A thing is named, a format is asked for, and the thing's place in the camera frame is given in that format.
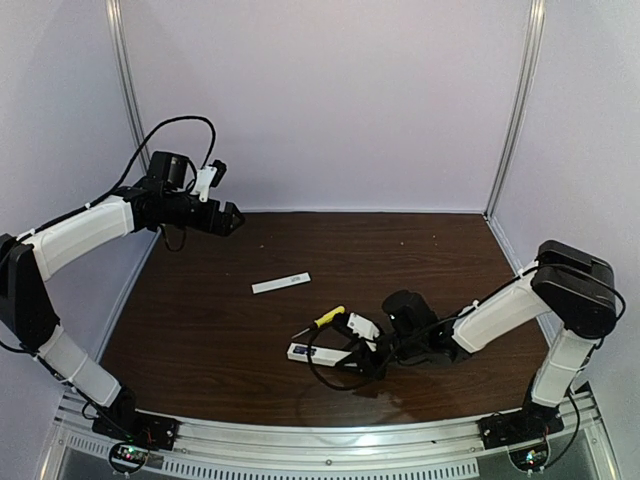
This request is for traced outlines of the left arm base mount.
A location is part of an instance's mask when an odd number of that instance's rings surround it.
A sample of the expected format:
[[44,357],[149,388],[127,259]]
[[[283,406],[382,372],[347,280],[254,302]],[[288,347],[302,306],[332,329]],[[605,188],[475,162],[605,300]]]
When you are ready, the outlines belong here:
[[171,417],[139,411],[99,413],[93,420],[94,433],[132,443],[151,450],[171,451],[177,438],[180,422]]

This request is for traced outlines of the white remote battery cover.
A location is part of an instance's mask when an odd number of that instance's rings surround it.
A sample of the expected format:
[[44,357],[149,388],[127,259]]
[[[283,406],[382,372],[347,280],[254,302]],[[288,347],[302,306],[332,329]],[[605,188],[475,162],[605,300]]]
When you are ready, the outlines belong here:
[[311,281],[311,275],[308,272],[290,275],[287,277],[277,278],[273,280],[258,282],[251,285],[251,290],[254,295],[263,294],[279,289],[289,288],[301,284],[306,284]]

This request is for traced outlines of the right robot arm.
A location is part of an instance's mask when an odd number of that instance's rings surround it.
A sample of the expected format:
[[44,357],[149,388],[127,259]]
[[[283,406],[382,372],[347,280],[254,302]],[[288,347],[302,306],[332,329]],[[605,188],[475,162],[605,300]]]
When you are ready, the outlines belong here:
[[591,354],[613,332],[624,302],[606,260],[556,240],[543,242],[534,258],[491,294],[457,312],[439,317],[418,293],[400,290],[383,302],[391,329],[356,313],[341,313],[336,323],[351,338],[353,353],[341,366],[366,381],[384,377],[388,365],[461,364],[495,342],[530,333],[539,317],[553,314],[559,332],[539,365],[530,368],[522,406],[510,422],[546,426]]

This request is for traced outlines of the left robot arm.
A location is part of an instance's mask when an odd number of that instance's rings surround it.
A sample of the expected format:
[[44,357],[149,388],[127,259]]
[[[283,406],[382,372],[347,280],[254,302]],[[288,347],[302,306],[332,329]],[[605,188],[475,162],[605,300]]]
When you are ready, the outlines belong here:
[[189,233],[224,238],[243,222],[215,199],[226,166],[161,152],[139,178],[129,174],[65,214],[1,236],[1,330],[5,352],[32,360],[63,388],[76,390],[102,431],[148,436],[156,421],[137,410],[131,388],[106,370],[98,350],[119,315],[129,283],[162,227],[185,245]]

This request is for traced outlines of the white remote control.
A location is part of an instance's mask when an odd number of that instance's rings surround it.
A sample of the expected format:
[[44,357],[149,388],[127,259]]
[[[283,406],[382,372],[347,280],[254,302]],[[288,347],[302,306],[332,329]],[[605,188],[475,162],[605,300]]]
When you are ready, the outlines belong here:
[[[292,358],[292,353],[294,350],[294,347],[300,345],[300,346],[306,346],[308,348],[307,351],[307,360],[306,361],[298,361],[294,358]],[[333,368],[335,367],[335,364],[337,361],[343,359],[349,352],[344,351],[344,350],[338,350],[338,349],[331,349],[331,348],[324,348],[324,347],[315,347],[312,346],[311,348],[309,348],[307,345],[302,344],[302,343],[296,343],[296,342],[292,342],[287,350],[287,359],[290,361],[295,361],[295,362],[307,362],[308,361],[308,357],[311,358],[311,362],[313,364],[316,365],[320,365],[320,366],[325,366],[325,367],[330,367]]]

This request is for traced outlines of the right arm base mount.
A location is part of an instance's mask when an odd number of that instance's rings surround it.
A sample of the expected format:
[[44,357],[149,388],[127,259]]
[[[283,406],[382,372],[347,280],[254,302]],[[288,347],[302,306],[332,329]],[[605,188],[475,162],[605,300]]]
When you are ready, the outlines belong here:
[[558,408],[536,405],[509,413],[495,412],[479,419],[477,425],[486,450],[543,439],[564,429]]

